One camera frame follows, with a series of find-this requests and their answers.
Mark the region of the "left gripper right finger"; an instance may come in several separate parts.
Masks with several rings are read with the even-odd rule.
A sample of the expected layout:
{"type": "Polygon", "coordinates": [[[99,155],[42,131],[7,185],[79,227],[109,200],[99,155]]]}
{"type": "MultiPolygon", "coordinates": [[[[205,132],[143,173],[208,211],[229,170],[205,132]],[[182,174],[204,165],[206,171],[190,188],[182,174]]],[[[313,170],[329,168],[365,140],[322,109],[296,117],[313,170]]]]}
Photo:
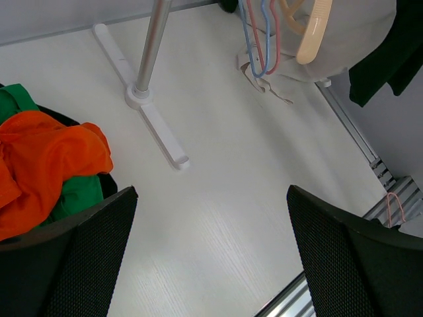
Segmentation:
{"type": "Polygon", "coordinates": [[[288,212],[317,316],[421,316],[422,239],[299,186],[288,212]]]}

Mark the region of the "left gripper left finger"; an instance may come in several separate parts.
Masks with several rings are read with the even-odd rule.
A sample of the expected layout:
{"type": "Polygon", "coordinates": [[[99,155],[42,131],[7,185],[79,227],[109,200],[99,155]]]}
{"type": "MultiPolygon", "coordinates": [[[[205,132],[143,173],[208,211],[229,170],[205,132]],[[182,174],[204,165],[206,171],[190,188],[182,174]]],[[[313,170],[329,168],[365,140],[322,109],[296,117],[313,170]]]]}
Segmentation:
{"type": "Polygon", "coordinates": [[[132,228],[130,186],[1,242],[2,316],[106,316],[132,228]]]}

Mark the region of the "black t shirt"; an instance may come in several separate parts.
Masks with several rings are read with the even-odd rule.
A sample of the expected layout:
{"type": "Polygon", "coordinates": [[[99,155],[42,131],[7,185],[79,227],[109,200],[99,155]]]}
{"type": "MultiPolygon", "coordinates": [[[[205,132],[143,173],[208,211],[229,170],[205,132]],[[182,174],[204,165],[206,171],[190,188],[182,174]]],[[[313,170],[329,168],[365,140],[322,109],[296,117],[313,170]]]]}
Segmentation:
{"type": "MultiPolygon", "coordinates": [[[[39,110],[53,119],[57,120],[58,122],[62,123],[63,125],[70,127],[74,125],[79,125],[79,122],[75,121],[72,118],[69,118],[59,112],[53,111],[49,108],[46,108],[41,105],[37,105],[39,110]]],[[[103,198],[109,198],[110,196],[116,194],[118,192],[118,186],[113,177],[110,174],[98,174],[98,179],[100,181],[100,185],[102,188],[103,198]]]]}

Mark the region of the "orange t shirt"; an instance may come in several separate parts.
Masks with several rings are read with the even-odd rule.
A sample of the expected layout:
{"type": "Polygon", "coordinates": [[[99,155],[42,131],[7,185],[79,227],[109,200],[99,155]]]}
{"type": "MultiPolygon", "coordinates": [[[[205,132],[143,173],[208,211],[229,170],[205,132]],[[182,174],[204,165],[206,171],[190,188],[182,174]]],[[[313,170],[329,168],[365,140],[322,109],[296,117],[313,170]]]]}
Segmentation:
{"type": "Polygon", "coordinates": [[[1,239],[45,221],[68,179],[112,169],[108,141],[95,124],[67,127],[41,111],[10,117],[1,124],[1,239]]]}

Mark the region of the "blue wire hanger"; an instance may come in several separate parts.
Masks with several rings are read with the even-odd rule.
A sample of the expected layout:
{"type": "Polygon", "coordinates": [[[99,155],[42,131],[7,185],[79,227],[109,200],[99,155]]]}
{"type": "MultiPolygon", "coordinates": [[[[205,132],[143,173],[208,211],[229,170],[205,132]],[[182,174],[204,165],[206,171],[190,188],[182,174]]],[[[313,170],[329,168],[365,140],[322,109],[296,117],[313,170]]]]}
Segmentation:
{"type": "Polygon", "coordinates": [[[245,43],[247,45],[247,53],[249,56],[250,66],[252,69],[252,75],[255,78],[262,78],[267,71],[269,70],[269,63],[270,63],[270,17],[268,14],[268,9],[266,8],[266,2],[260,2],[260,12],[262,17],[265,21],[265,43],[266,48],[265,52],[262,52],[260,40],[258,37],[258,28],[255,22],[254,11],[252,9],[252,5],[250,1],[238,1],[240,17],[243,25],[243,32],[245,35],[245,43]],[[254,41],[258,53],[258,61],[260,62],[261,71],[258,72],[255,67],[255,58],[252,54],[252,43],[249,36],[249,31],[247,28],[247,16],[250,18],[252,33],[254,36],[254,41]]]}

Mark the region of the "pink wire hanger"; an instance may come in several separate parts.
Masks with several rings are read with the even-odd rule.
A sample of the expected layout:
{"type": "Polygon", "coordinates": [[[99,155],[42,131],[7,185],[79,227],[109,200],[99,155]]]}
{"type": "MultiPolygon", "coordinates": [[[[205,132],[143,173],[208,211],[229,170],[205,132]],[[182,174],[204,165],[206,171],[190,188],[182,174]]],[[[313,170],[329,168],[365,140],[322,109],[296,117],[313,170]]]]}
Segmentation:
{"type": "Polygon", "coordinates": [[[271,75],[276,71],[280,64],[280,19],[278,16],[278,11],[276,9],[276,1],[269,1],[268,8],[270,9],[275,24],[275,34],[273,36],[270,36],[270,63],[269,70],[266,73],[266,75],[271,75]]]}

